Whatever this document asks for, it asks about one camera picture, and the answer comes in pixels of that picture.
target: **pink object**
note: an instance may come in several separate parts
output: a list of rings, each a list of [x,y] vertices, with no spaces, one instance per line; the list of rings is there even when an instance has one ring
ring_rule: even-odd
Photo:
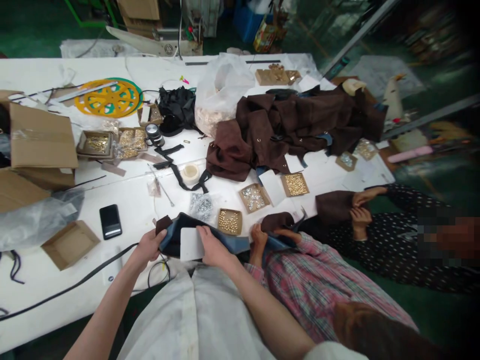
[[[434,152],[431,146],[425,145],[417,147],[413,150],[404,151],[388,157],[388,161],[392,164],[399,163],[405,160],[417,158],[422,155],[428,155]]]

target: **hair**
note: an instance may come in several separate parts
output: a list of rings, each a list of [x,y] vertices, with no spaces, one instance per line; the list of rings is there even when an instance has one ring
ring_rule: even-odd
[[[356,316],[349,331],[351,349],[368,360],[444,360],[447,355],[414,329],[377,311]]]

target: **tape roll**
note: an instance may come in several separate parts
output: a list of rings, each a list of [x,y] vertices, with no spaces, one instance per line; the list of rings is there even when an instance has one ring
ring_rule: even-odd
[[[200,180],[200,169],[194,163],[188,163],[180,172],[180,175],[185,185],[195,185]]]

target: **plaid shirt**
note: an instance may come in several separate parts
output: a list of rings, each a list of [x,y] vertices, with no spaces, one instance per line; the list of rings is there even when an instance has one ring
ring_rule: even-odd
[[[377,284],[347,264],[339,253],[301,232],[297,251],[272,252],[266,270],[247,271],[291,312],[315,343],[338,341],[333,327],[337,302],[370,305],[417,330],[412,318]]]

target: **hand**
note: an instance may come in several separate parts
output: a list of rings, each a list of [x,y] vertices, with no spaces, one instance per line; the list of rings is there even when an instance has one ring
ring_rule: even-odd
[[[350,210],[351,224],[353,226],[353,239],[367,238],[367,226],[372,222],[372,215],[366,208],[359,207]]]
[[[145,270],[149,261],[155,261],[160,255],[160,243],[167,235],[167,230],[162,230],[155,235],[155,229],[145,233],[138,243],[136,249],[131,254],[128,261],[138,265],[140,272]]]
[[[213,236],[208,226],[197,226],[196,229],[200,233],[203,249],[205,250],[203,263],[225,269],[232,259],[237,259],[236,256],[227,250],[220,240]]]
[[[292,230],[277,229],[273,232],[277,235],[283,235],[283,236],[286,236],[287,238],[292,239],[295,242],[295,244],[298,244],[299,242],[302,241],[302,235],[300,235],[299,233],[293,232]]]
[[[267,244],[269,236],[266,232],[262,231],[262,225],[256,223],[251,229],[251,238],[253,239],[255,245],[258,244],[259,246],[264,247]]]
[[[377,195],[385,194],[386,192],[387,189],[382,186],[372,187],[362,192],[356,192],[355,195],[353,195],[352,206],[354,208],[359,208],[363,204],[374,199]]]

